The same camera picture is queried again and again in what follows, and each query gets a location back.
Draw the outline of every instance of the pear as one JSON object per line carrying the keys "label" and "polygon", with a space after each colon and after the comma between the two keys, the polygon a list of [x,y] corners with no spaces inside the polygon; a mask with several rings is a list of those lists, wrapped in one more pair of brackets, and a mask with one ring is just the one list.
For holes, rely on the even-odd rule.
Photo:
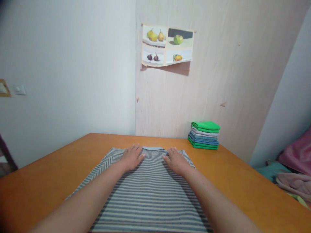
{"label": "pear", "polygon": [[151,29],[150,31],[147,32],[147,37],[148,37],[148,38],[150,38],[151,35],[153,34],[153,31],[152,31],[152,30],[153,30],[153,29]]}
{"label": "pear", "polygon": [[160,30],[160,33],[159,33],[159,35],[158,35],[158,40],[159,40],[159,41],[163,41],[163,40],[164,40],[164,35],[163,35],[163,33],[161,32],[161,30]]}
{"label": "pear", "polygon": [[153,33],[150,37],[149,37],[149,40],[151,41],[157,41],[158,40],[158,35]]}

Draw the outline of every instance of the light switch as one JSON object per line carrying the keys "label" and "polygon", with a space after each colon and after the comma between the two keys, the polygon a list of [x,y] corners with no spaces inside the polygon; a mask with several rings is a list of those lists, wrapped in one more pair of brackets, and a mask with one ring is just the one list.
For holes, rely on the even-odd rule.
{"label": "light switch", "polygon": [[26,90],[24,85],[13,85],[13,90],[15,94],[26,95]]}
{"label": "light switch", "polygon": [[0,93],[7,94],[6,87],[4,86],[3,83],[0,83]]}

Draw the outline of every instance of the orange table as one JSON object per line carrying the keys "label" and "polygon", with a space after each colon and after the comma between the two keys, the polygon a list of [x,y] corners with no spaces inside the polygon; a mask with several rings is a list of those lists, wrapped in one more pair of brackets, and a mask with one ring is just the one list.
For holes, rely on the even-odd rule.
{"label": "orange table", "polygon": [[1,226],[26,232],[71,194],[111,147],[133,143],[185,150],[196,168],[263,232],[311,232],[311,211],[220,146],[194,149],[186,139],[88,134],[0,179]]}

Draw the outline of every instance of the hand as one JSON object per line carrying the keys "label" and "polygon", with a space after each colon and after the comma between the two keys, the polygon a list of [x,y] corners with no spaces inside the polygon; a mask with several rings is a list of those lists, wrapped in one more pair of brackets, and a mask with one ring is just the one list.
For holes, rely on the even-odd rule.
{"label": "hand", "polygon": [[169,157],[163,156],[164,161],[174,173],[183,176],[183,174],[191,168],[190,164],[185,157],[177,151],[176,147],[171,147],[167,151]]}
{"label": "hand", "polygon": [[142,151],[142,146],[137,146],[135,144],[132,145],[131,148],[126,148],[124,154],[119,160],[120,163],[124,165],[125,171],[133,170],[137,165],[144,159],[146,154],[140,154]]}

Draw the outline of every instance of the white wall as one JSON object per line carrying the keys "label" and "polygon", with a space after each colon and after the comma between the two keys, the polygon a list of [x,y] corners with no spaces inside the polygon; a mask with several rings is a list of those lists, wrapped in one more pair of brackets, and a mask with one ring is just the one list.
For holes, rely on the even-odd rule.
{"label": "white wall", "polygon": [[311,124],[311,10],[298,34],[250,165],[275,159]]}
{"label": "white wall", "polygon": [[0,17],[0,78],[27,91],[0,98],[18,167],[90,132],[135,134],[135,0],[15,0]]}

